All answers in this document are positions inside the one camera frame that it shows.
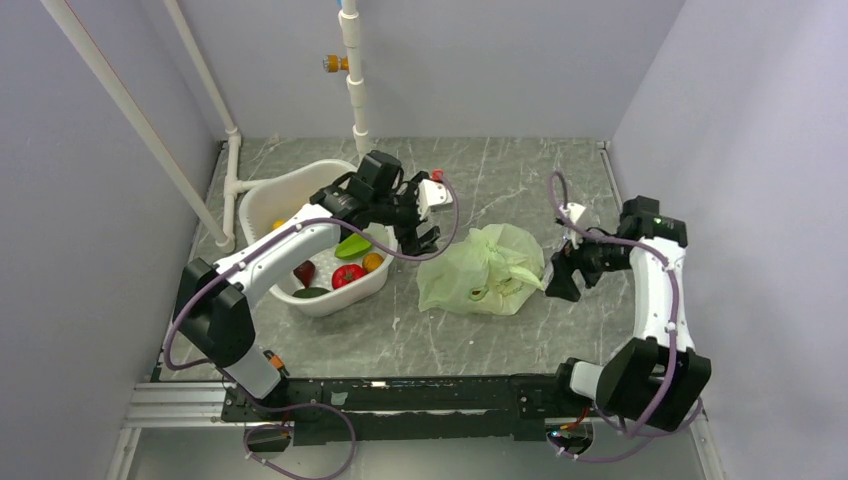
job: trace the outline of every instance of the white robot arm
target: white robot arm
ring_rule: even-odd
[[[343,223],[358,229],[372,222],[394,227],[405,255],[434,251],[438,227],[420,237],[416,227],[452,201],[449,190],[427,173],[404,182],[400,162],[373,151],[357,172],[318,191],[282,227],[253,245],[214,265],[202,259],[189,263],[183,270],[176,311],[182,312],[189,301],[194,306],[175,321],[175,328],[251,395],[264,399],[281,384],[284,389],[285,377],[255,345],[250,311],[259,299],[298,265],[350,235]],[[204,292],[213,281],[214,288]]]
[[[571,224],[586,229],[585,208],[570,203],[564,210]],[[636,317],[633,337],[619,347],[605,365],[568,359],[557,372],[567,394],[597,404],[609,414],[637,419],[645,411],[665,379],[669,349],[676,350],[675,369],[668,390],[654,410],[648,425],[674,430],[695,403],[711,374],[709,359],[695,354],[683,302],[683,259],[686,255],[686,225],[659,213],[659,202],[636,197],[624,203],[620,225],[606,238],[629,242],[607,243],[599,237],[584,237],[574,229],[567,233],[563,248],[551,258],[551,274],[545,293],[578,301],[581,297],[573,279],[580,271],[587,288],[604,272],[632,270],[636,285]],[[635,248],[633,241],[649,249]],[[668,266],[656,253],[668,259]],[[672,318],[677,283],[676,323]],[[676,332],[671,341],[670,332]]]

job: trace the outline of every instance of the marble surface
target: marble surface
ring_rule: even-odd
[[[407,172],[442,168],[461,199],[458,240],[470,228],[511,223],[532,233],[550,256],[563,231],[553,222],[545,182],[561,168],[570,198],[587,205],[596,224],[617,224],[612,189],[591,139],[387,138],[375,148],[397,156]],[[351,139],[248,140],[241,151],[240,177],[272,178],[310,162],[353,161]],[[220,220],[226,147],[208,205]],[[450,211],[433,222],[447,234]],[[237,248],[246,243],[240,225]],[[198,233],[196,256],[212,262],[223,254],[208,234]],[[416,265],[395,261],[376,294],[324,318],[309,318],[266,294],[254,312],[257,343],[273,349],[294,376],[410,376],[553,372],[568,357],[605,362],[633,329],[633,283],[626,273],[606,274],[579,303],[535,293],[514,316],[458,315],[418,311]],[[181,336],[174,358],[200,353]],[[162,379],[210,379],[202,366],[164,370]]]

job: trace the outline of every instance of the white wall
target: white wall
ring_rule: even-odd
[[[732,479],[848,478],[848,4],[689,0],[613,139],[687,221],[686,306]]]
[[[194,185],[215,143],[136,0],[71,0]],[[103,478],[196,220],[41,6],[0,2],[0,478]]]
[[[359,0],[376,136],[610,138],[684,0]],[[181,0],[248,136],[351,136],[335,0]],[[187,60],[161,0],[145,2]],[[209,124],[220,121],[188,61]]]

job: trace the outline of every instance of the white pipe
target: white pipe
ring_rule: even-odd
[[[229,152],[227,155],[227,174],[224,176],[224,234],[227,235],[227,238],[234,239],[236,196],[239,192],[233,186],[239,182],[238,157],[241,149],[241,135],[233,133],[229,136],[227,143],[229,144]]]
[[[368,123],[365,120],[365,79],[362,76],[359,12],[356,11],[356,0],[342,0],[339,25],[347,48],[347,89],[350,91],[350,104],[353,106],[353,138],[356,141],[359,158],[362,158],[371,150],[371,142],[368,136]]]
[[[266,181],[267,180],[239,180],[237,188],[239,193],[243,193],[250,190],[251,188],[258,187]]]
[[[233,230],[235,228],[236,196],[242,191],[239,188],[238,179],[241,134],[239,134],[238,127],[236,127],[235,122],[233,122],[233,117],[227,109],[227,104],[224,103],[221,91],[218,90],[218,86],[215,84],[215,79],[212,78],[212,72],[209,71],[209,66],[206,65],[206,61],[203,59],[203,54],[200,53],[200,47],[197,46],[197,42],[191,34],[191,28],[189,28],[188,22],[186,22],[185,15],[183,15],[182,10],[180,10],[177,0],[163,1],[165,3],[165,7],[168,9],[168,13],[171,15],[171,20],[177,27],[177,32],[180,34],[180,38],[188,51],[188,55],[191,57],[192,63],[194,63],[194,68],[197,69],[197,73],[200,75],[203,87],[206,89],[206,93],[209,94],[209,98],[212,99],[212,104],[215,105],[215,110],[218,111],[218,115],[221,117],[221,122],[224,124],[224,130],[227,133],[229,155],[227,156],[227,175],[224,177],[223,220],[223,230],[224,234],[227,236],[227,241],[224,243],[216,241],[215,243],[224,251],[229,252],[235,247],[235,234]]]
[[[185,197],[192,210],[200,218],[200,222],[209,230],[209,233],[215,238],[218,245],[227,246],[231,244],[229,248],[232,249],[235,246],[233,239],[227,238],[224,230],[218,226],[215,218],[206,208],[203,199],[200,198],[182,170],[180,170],[177,162],[174,161],[174,157],[171,156],[171,152],[168,151],[168,148],[162,142],[156,130],[153,129],[147,117],[144,116],[144,112],[141,111],[141,108],[135,99],[133,99],[132,95],[130,95],[130,92],[124,87],[121,79],[108,60],[106,60],[106,57],[100,53],[100,49],[94,43],[94,39],[91,38],[85,27],[80,23],[79,18],[77,18],[71,6],[68,5],[66,0],[41,0],[41,4],[44,5],[44,8],[47,9],[47,12],[50,13],[53,20],[59,25],[59,28],[62,29],[62,32],[68,37],[74,48],[76,48],[80,57],[88,65],[88,68],[100,80],[103,88],[106,89],[109,96],[112,97],[112,100],[121,109],[121,112],[129,120],[135,131],[138,132],[144,144],[147,145],[147,148],[150,149],[153,156],[156,157],[156,160],[165,169],[171,181],[174,182],[174,185],[176,185],[177,189]]]
[[[173,20],[174,25],[177,27],[177,32],[179,32],[180,38],[183,40],[186,50],[188,50],[188,55],[194,63],[194,68],[197,69],[197,73],[200,75],[203,87],[206,88],[206,93],[208,93],[209,97],[212,98],[215,110],[218,110],[218,115],[220,115],[221,121],[224,123],[224,130],[227,132],[227,135],[237,133],[238,128],[233,122],[233,117],[230,115],[230,111],[227,110],[224,98],[221,97],[221,91],[218,90],[218,86],[215,85],[215,80],[212,78],[212,72],[209,71],[209,67],[203,59],[203,54],[200,53],[200,48],[197,46],[197,42],[194,41],[194,36],[191,34],[191,29],[186,22],[182,10],[180,10],[180,6],[177,4],[177,0],[164,0],[164,2],[165,7],[168,9],[168,13],[171,15],[171,20]]]

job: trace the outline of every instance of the plastic bag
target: plastic bag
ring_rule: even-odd
[[[529,232],[508,224],[472,228],[465,241],[418,267],[418,309],[513,315],[543,288],[544,269]]]

